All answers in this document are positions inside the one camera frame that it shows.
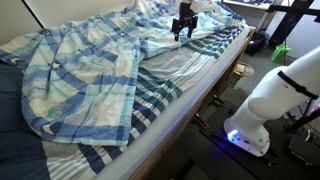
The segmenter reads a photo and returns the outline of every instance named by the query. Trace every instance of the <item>floor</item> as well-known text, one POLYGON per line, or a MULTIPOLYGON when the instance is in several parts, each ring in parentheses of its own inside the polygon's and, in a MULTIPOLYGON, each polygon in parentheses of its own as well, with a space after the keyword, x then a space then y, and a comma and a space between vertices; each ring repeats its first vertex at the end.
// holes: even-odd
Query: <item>floor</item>
MULTIPOLYGON (((273 50, 271 48, 265 47, 261 52, 256 53, 253 57, 244 54, 243 58, 240 60, 241 62, 247 63, 255 70, 255 73, 251 77, 242 77, 240 78, 238 75, 234 75, 232 78, 229 88, 234 89, 237 93, 250 94, 255 86, 260 82, 262 77, 271 69, 280 66, 281 64, 274 64, 271 62, 270 57, 273 50)), ((290 64, 293 59, 287 57, 285 59, 285 64, 290 64)), ((208 95, 208 97, 204 100, 203 104, 208 104, 211 100, 211 97, 214 92, 208 95)), ((238 100, 239 105, 243 102, 244 99, 238 100)), ((208 110, 207 106, 203 106, 204 108, 199 110, 202 118, 204 120, 210 118, 210 113, 212 111, 208 110)), ((299 110, 293 110, 293 113, 300 113, 299 110)), ((198 131, 198 127, 195 124, 190 124, 187 126, 186 131, 198 131)), ((193 160, 189 159, 185 152, 181 150, 178 143, 175 143, 168 153, 164 156, 162 161, 154 168, 154 170, 150 173, 147 179, 184 179, 184 180, 207 180, 213 179, 212 177, 208 177, 196 164, 193 160)))

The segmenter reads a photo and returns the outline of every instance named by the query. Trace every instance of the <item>blue plaid blanket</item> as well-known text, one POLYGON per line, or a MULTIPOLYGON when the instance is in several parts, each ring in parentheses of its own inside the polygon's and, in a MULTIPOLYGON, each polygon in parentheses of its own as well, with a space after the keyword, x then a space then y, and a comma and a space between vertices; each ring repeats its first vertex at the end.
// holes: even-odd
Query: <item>blue plaid blanket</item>
POLYGON ((32 175, 92 178, 125 151, 187 89, 180 85, 206 61, 217 60, 242 31, 244 20, 218 4, 218 13, 199 13, 192 39, 184 30, 180 42, 170 32, 179 1, 140 0, 119 13, 69 22, 1 46, 0 59, 23 69, 23 115, 41 137, 43 152, 28 154, 28 162, 41 164, 32 175), (148 62, 172 49, 205 61, 184 72, 188 76, 164 78, 167 71, 148 62))

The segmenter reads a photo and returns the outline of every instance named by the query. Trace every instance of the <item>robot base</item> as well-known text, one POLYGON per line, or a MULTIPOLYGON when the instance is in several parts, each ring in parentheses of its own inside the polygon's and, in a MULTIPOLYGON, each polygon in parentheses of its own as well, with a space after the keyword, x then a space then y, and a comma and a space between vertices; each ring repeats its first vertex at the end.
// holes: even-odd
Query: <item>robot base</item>
POLYGON ((228 140, 242 148, 243 150, 257 156, 261 157, 263 156, 270 147, 270 141, 266 143, 264 147, 258 147, 255 145, 255 143, 251 142, 250 139, 248 139, 244 134, 241 133, 241 130, 235 129, 235 127, 232 126, 232 123, 230 123, 230 118, 228 118, 224 122, 224 128, 230 129, 230 132, 228 133, 228 140))

